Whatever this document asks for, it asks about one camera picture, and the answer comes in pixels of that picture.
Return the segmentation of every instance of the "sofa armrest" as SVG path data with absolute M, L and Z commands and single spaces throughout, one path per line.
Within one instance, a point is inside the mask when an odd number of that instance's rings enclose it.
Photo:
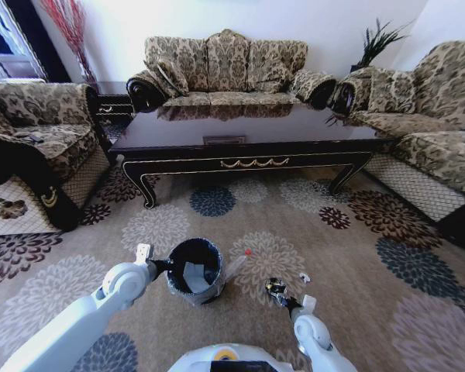
M 31 188 L 55 227 L 70 231 L 78 225 L 81 211 L 65 194 L 45 156 L 20 139 L 0 134 L 0 184 L 13 174 Z
M 375 71 L 374 66 L 364 67 L 342 79 L 336 89 L 332 109 L 343 114 L 367 110 L 372 74 Z
M 93 126 L 98 95 L 87 84 L 0 83 L 0 109 L 14 126 Z
M 153 110 L 168 98 L 148 70 L 133 75 L 126 88 L 136 112 Z
M 301 69 L 294 74 L 288 90 L 303 102 L 323 109 L 335 86 L 336 79 L 332 75 Z

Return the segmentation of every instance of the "side table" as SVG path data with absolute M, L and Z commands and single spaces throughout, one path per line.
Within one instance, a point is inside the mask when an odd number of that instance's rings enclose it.
M 115 142 L 133 119 L 134 108 L 127 94 L 126 83 L 124 81 L 99 81 L 94 88 L 98 90 L 100 103 L 96 119 L 111 142 Z

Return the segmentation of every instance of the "vase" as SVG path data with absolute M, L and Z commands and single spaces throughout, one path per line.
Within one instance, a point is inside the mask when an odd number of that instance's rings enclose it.
M 79 50 L 77 52 L 76 57 L 77 57 L 77 62 L 79 63 L 79 67 L 81 69 L 81 76 L 83 77 L 83 80 L 86 81 L 88 84 L 96 83 L 96 76 L 90 68 L 88 59 L 86 58 L 84 51 Z

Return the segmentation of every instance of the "armchair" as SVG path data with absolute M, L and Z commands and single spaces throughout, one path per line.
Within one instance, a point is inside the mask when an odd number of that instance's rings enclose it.
M 0 84 L 0 235 L 76 227 L 109 167 L 97 108 L 86 84 Z
M 397 88 L 399 74 L 411 79 L 409 88 Z M 401 138 L 365 169 L 465 245 L 465 41 L 441 43 L 410 73 L 355 71 L 336 90 L 333 110 Z M 397 95 L 412 103 L 408 109 L 388 105 Z

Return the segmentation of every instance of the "sofa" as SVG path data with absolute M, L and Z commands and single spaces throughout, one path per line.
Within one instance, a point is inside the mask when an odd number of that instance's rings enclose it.
M 304 69 L 307 52 L 302 41 L 248 40 L 230 29 L 205 40 L 153 36 L 145 42 L 147 69 L 127 90 L 136 111 L 302 102 L 324 108 L 336 79 Z
M 75 228 L 109 168 L 86 84 L 0 84 L 0 235 Z
M 441 43 L 408 73 L 355 71 L 335 96 L 333 110 L 399 139 L 367 172 L 465 246 L 465 41 Z

